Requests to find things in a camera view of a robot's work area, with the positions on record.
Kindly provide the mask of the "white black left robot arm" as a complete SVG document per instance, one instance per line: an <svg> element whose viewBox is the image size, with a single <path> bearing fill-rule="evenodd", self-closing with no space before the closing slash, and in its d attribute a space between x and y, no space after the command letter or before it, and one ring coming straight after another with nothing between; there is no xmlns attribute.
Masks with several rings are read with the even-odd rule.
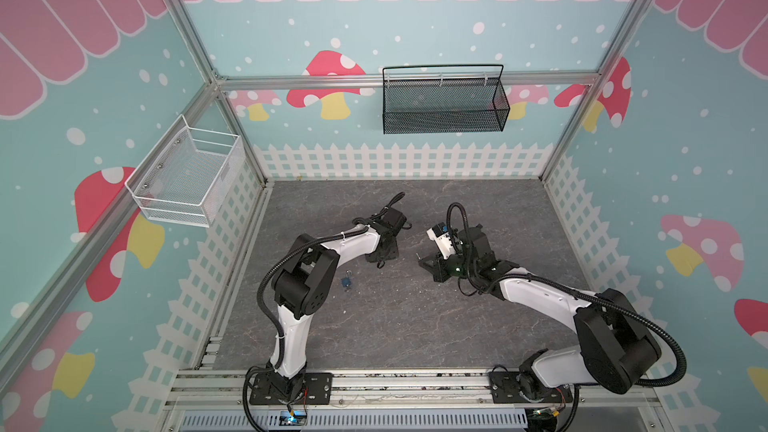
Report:
<svg viewBox="0 0 768 432"><path fill-rule="evenodd" d="M409 223L386 206L354 226L331 236L302 234L265 275L258 289L259 309L276 328L268 367L286 381L306 367L306 345L313 315L325 303L337 268L359 257L383 267L399 256L397 235Z"/></svg>

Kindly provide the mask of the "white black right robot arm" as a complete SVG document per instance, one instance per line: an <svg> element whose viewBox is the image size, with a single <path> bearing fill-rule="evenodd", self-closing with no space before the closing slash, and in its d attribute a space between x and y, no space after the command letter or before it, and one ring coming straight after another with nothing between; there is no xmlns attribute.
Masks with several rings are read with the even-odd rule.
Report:
<svg viewBox="0 0 768 432"><path fill-rule="evenodd" d="M440 223L427 236L438 251L419 264L434 281L465 280L475 295L526 306L575 334L575 345L541 349L519 366L515 380L526 400L539 401L564 385L597 384L624 394L661 358L658 342L621 292L572 289L501 260L480 226L459 231Z"/></svg>

